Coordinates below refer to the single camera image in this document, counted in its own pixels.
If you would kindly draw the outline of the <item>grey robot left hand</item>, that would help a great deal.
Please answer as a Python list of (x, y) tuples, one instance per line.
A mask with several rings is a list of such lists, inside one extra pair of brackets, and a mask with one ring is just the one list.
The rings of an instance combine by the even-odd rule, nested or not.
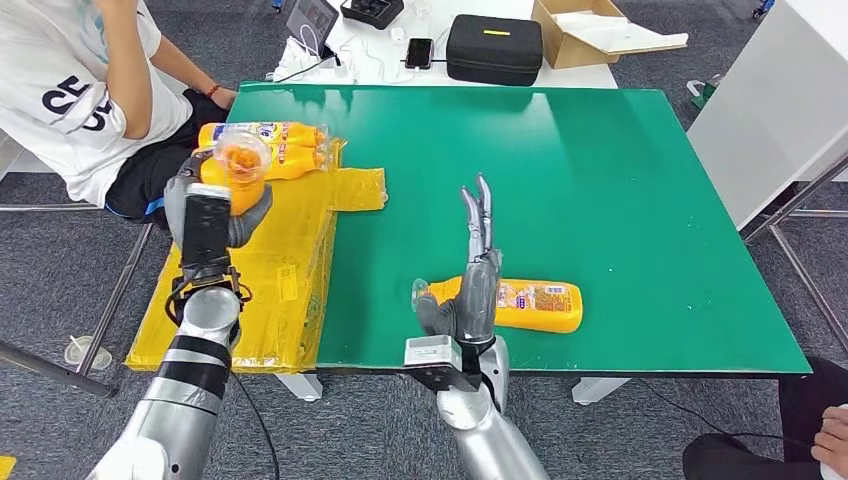
[[(210, 150), (192, 154), (180, 166), (178, 172), (167, 181), (163, 190), (163, 208), (167, 225), (173, 242), (180, 251), (183, 250), (186, 192), (190, 185), (200, 182), (200, 168), (211, 156)], [(252, 207), (241, 215), (229, 218), (227, 246), (240, 248), (246, 245), (272, 204), (271, 186), (265, 184), (260, 199)]]

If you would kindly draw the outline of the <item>person's hand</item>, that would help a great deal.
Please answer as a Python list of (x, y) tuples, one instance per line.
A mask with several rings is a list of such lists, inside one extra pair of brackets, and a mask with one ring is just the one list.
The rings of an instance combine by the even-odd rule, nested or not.
[(820, 463), (823, 479), (847, 478), (847, 405), (831, 406), (822, 413), (822, 426), (814, 436), (812, 457)]

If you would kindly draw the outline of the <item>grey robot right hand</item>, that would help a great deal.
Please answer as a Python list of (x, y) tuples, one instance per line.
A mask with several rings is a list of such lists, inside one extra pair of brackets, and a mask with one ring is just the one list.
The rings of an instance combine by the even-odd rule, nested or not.
[(468, 255), (458, 294), (443, 302), (430, 293), (415, 299), (416, 316), (427, 335), (449, 335), (465, 345), (494, 340), (501, 253), (493, 244), (492, 193), (482, 174), (475, 179), (477, 195), (460, 190), (467, 213)]

